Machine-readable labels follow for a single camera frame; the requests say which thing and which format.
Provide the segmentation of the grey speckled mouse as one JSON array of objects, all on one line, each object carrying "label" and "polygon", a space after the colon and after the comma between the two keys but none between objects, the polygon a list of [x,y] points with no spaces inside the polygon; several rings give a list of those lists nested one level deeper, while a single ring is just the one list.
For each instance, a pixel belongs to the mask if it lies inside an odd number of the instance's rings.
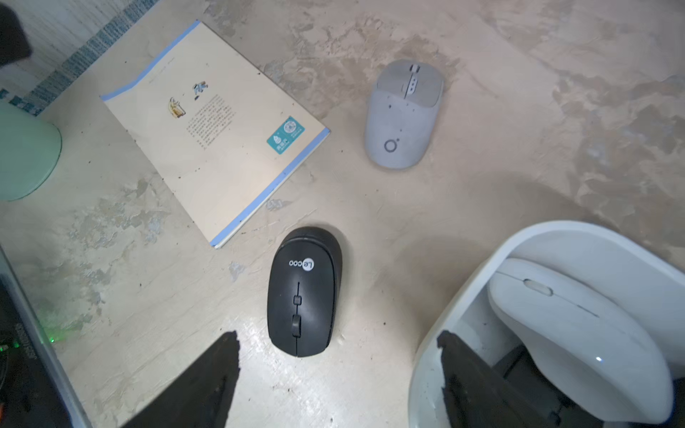
[{"label": "grey speckled mouse", "polygon": [[430,64],[398,60],[381,71],[369,98],[365,149],[375,164],[408,169],[430,144],[444,77]]}]

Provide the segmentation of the white plastic storage box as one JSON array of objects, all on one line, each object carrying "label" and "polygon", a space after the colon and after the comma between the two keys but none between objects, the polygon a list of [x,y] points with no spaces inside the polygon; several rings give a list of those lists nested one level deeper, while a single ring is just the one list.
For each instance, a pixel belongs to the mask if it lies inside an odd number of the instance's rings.
[{"label": "white plastic storage box", "polygon": [[514,339],[485,303],[485,285],[509,257],[566,274],[635,317],[665,353],[673,375],[684,376],[684,274],[618,233],[576,221],[551,221],[512,235],[458,289],[422,340],[409,392],[412,427],[446,427],[437,338],[460,335],[485,361],[495,363]]}]

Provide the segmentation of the black wireless mouse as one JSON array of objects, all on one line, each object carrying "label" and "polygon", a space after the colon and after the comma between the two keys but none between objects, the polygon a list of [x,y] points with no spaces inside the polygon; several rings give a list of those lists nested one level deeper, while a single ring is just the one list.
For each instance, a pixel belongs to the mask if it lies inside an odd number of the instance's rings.
[{"label": "black wireless mouse", "polygon": [[342,256],[335,236],[316,226],[296,228],[278,247],[269,274],[267,324],[280,351],[305,358],[330,344]]}]

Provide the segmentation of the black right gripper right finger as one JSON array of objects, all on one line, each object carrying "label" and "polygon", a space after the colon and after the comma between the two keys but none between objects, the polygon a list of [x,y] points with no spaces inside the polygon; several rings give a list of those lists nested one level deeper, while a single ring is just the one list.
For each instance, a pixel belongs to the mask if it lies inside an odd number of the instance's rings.
[{"label": "black right gripper right finger", "polygon": [[442,331],[437,347],[442,351],[442,396],[450,426],[551,426],[458,335]]}]

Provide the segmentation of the white wireless mouse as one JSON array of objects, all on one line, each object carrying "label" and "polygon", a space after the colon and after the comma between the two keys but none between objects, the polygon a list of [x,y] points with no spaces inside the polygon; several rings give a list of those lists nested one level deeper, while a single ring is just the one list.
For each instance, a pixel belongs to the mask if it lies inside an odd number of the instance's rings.
[{"label": "white wireless mouse", "polygon": [[542,374],[604,422],[662,424],[674,383],[648,332],[587,285],[528,260],[507,259],[487,285],[497,317]]}]

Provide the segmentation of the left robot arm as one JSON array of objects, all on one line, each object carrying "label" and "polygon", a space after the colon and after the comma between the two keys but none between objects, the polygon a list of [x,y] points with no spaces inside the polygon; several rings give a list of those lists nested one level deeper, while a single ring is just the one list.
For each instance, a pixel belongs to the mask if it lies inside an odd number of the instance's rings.
[{"label": "left robot arm", "polygon": [[0,67],[27,59],[32,48],[18,15],[9,6],[0,6]]}]

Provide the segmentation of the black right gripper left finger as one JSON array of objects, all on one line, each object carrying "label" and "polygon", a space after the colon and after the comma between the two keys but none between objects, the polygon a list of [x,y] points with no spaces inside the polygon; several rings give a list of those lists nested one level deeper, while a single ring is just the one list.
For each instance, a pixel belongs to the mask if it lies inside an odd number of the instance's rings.
[{"label": "black right gripper left finger", "polygon": [[239,351],[237,333],[223,333],[125,426],[225,427],[240,374]]}]

